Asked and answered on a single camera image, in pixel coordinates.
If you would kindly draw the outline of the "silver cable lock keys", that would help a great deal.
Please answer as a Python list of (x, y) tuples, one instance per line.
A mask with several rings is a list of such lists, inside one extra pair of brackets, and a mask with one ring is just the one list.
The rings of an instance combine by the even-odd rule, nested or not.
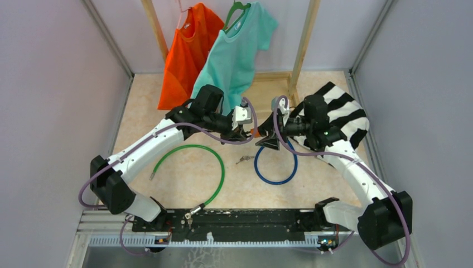
[(235, 164), (237, 165), (237, 164), (240, 164), (241, 162), (249, 161), (254, 158), (255, 158), (254, 156), (242, 156)]

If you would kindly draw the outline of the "blue cable lock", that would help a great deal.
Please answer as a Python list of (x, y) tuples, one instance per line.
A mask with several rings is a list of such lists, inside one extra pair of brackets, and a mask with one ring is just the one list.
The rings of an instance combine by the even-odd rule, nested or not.
[(260, 147), (254, 158), (257, 177), (270, 185), (283, 185), (297, 174), (298, 156), (285, 148), (272, 150)]

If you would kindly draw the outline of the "orange black padlock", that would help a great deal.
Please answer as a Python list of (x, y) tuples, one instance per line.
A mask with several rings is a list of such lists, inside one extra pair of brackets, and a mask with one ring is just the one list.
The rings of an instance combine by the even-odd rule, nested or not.
[(254, 137), (254, 138), (259, 136), (258, 130), (256, 128), (251, 129), (250, 133), (251, 133), (252, 137)]

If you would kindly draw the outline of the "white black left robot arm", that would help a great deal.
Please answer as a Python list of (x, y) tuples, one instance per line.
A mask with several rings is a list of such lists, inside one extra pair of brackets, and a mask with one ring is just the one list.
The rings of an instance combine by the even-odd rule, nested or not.
[(255, 135), (246, 132), (245, 124), (256, 123), (254, 107), (247, 98), (244, 106), (223, 114), (224, 93), (205, 85), (197, 96), (171, 109), (158, 125), (132, 145), (109, 157), (100, 155), (90, 162), (90, 179), (85, 187), (101, 201), (111, 214), (137, 216), (154, 231), (167, 224), (166, 210), (159, 202), (129, 186), (135, 177), (159, 156), (174, 149), (195, 133), (203, 133), (223, 144), (242, 145)]

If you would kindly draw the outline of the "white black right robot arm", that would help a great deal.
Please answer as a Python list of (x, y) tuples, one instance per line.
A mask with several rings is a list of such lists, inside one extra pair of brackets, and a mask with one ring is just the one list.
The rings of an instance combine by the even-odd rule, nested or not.
[(259, 146), (271, 145), (278, 150), (289, 149), (289, 138), (303, 136), (313, 149), (298, 156), (319, 156), (335, 168), (357, 196), (356, 207), (329, 198), (315, 206), (314, 223), (321, 230), (338, 224), (359, 234), (365, 245), (377, 250), (401, 238), (410, 244), (413, 202), (410, 195), (397, 192), (380, 181), (377, 175), (356, 154), (347, 135), (329, 119), (329, 108), (320, 95), (311, 95), (302, 102), (301, 116), (291, 113), (285, 96), (272, 100), (272, 113), (259, 126), (263, 140)]

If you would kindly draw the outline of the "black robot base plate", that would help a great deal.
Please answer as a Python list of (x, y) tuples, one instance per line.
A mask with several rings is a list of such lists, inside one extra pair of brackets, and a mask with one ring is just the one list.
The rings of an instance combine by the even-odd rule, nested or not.
[(323, 226), (313, 209), (203, 209), (188, 227), (186, 209), (170, 209), (153, 222), (137, 217), (132, 231), (163, 232), (171, 240), (203, 241), (211, 233), (218, 242), (302, 241), (313, 232), (345, 231), (345, 227)]

